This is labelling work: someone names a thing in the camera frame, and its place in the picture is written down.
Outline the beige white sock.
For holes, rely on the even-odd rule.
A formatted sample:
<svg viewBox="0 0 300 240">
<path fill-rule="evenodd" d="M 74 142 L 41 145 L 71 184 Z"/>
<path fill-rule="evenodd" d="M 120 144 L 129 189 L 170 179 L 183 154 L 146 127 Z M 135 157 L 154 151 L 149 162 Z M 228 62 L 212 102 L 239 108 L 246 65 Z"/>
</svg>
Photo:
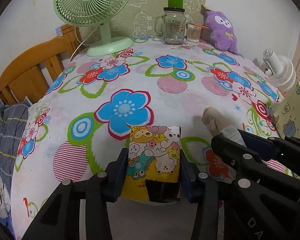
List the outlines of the beige white sock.
<svg viewBox="0 0 300 240">
<path fill-rule="evenodd" d="M 207 106 L 204 109 L 202 123 L 212 137 L 222 135 L 242 146 L 246 146 L 237 128 L 232 125 L 217 109 Z"/>
</svg>

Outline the yellow cartoon fabric bin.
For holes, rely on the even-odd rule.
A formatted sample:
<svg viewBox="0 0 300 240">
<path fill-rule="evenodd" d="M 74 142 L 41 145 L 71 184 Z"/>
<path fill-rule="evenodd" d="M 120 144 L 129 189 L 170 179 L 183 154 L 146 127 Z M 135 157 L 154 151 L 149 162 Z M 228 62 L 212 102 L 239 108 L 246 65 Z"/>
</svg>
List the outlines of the yellow cartoon fabric bin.
<svg viewBox="0 0 300 240">
<path fill-rule="evenodd" d="M 275 126 L 280 137 L 300 138 L 300 82 L 275 108 Z"/>
</svg>

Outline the white standing fan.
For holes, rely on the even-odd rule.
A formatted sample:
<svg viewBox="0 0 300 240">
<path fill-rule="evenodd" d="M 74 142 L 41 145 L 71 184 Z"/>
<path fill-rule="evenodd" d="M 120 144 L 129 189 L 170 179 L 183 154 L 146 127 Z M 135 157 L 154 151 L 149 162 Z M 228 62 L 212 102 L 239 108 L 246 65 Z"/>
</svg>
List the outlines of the white standing fan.
<svg viewBox="0 0 300 240">
<path fill-rule="evenodd" d="M 270 48 L 263 51 L 262 58 L 265 66 L 264 73 L 279 90 L 289 91 L 296 81 L 296 72 L 292 61 L 286 56 L 276 55 Z"/>
</svg>

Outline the floral tablecloth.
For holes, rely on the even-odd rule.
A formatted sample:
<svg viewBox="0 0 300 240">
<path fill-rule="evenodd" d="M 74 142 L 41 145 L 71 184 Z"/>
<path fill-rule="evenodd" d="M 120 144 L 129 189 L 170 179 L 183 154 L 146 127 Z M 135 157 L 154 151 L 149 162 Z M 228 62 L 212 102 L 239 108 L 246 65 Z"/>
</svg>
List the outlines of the floral tablecloth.
<svg viewBox="0 0 300 240">
<path fill-rule="evenodd" d="M 284 97 L 250 60 L 202 42 L 169 46 L 141 38 L 119 53 L 80 53 L 29 109 L 12 179 L 16 238 L 61 181 L 89 179 L 116 160 L 132 126 L 179 126 L 187 159 L 231 182 L 235 171 L 213 153 L 204 109 L 266 138 L 277 134 L 271 118 Z"/>
</svg>

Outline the grey plaid pillow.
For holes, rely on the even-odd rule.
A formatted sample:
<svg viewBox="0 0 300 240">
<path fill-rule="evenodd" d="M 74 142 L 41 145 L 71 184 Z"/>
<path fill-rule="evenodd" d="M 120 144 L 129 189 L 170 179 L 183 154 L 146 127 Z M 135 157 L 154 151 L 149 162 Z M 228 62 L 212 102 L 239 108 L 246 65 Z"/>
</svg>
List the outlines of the grey plaid pillow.
<svg viewBox="0 0 300 240">
<path fill-rule="evenodd" d="M 0 176 L 8 188 L 11 188 L 17 150 L 30 106 L 26 100 L 15 105 L 6 105 L 0 100 Z"/>
</svg>

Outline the purple plush bunny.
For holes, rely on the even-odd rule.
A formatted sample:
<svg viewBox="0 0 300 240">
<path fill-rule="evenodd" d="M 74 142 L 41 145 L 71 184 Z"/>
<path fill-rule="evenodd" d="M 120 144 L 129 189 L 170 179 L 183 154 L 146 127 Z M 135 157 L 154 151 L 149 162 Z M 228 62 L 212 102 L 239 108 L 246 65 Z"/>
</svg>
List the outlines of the purple plush bunny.
<svg viewBox="0 0 300 240">
<path fill-rule="evenodd" d="M 204 16 L 201 39 L 220 51 L 237 54 L 237 38 L 229 19 L 221 11 L 211 10 L 204 5 L 200 13 Z"/>
</svg>

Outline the cotton swab jar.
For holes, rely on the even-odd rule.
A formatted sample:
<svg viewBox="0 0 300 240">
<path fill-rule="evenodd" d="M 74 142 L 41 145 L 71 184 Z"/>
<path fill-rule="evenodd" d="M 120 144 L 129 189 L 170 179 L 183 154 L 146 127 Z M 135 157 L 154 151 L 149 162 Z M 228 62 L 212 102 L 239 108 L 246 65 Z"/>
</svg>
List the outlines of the cotton swab jar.
<svg viewBox="0 0 300 240">
<path fill-rule="evenodd" d="M 198 43 L 200 41 L 202 30 L 208 29 L 208 27 L 203 25 L 188 23 L 186 25 L 186 29 L 187 29 L 186 39 L 190 42 Z"/>
</svg>

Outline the glass mason jar mug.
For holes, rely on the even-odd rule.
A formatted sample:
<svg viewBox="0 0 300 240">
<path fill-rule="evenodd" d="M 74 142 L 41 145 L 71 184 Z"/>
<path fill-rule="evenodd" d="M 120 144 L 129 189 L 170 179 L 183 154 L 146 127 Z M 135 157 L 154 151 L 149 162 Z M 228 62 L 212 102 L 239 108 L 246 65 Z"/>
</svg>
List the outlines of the glass mason jar mug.
<svg viewBox="0 0 300 240">
<path fill-rule="evenodd" d="M 185 9 L 164 7 L 163 14 L 155 19 L 154 31 L 165 44 L 180 45 L 184 42 Z"/>
</svg>

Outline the green cup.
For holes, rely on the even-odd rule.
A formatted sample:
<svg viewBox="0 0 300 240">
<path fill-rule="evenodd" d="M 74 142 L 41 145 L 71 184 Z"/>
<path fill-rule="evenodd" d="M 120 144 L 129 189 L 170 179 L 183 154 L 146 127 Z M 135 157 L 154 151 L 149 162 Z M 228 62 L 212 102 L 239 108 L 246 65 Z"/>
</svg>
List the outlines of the green cup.
<svg viewBox="0 0 300 240">
<path fill-rule="evenodd" d="M 167 0 L 169 8 L 183 9 L 183 0 Z"/>
</svg>

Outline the green patterned cardboard panel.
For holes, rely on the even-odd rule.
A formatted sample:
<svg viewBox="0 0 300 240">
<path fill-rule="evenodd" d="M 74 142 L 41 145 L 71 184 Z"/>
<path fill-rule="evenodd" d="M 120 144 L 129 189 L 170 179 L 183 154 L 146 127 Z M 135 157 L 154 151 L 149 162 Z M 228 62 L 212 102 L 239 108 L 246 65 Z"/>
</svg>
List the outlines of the green patterned cardboard panel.
<svg viewBox="0 0 300 240">
<path fill-rule="evenodd" d="M 186 23 L 203 24 L 201 8 L 206 0 L 183 0 Z M 155 35 L 155 19 L 162 15 L 168 0 L 129 0 L 126 6 L 109 22 L 112 37 L 131 38 Z"/>
</svg>

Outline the green desk fan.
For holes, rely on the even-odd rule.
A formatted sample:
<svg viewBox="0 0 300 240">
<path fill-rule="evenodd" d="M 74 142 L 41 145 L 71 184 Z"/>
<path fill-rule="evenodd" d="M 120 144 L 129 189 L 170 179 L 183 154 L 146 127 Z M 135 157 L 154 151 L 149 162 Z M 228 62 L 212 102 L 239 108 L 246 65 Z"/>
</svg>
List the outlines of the green desk fan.
<svg viewBox="0 0 300 240">
<path fill-rule="evenodd" d="M 129 0 L 54 0 L 54 10 L 65 23 L 74 27 L 99 28 L 101 40 L 90 45 L 90 57 L 117 53 L 130 48 L 134 42 L 128 37 L 112 37 L 109 22 Z"/>
</svg>

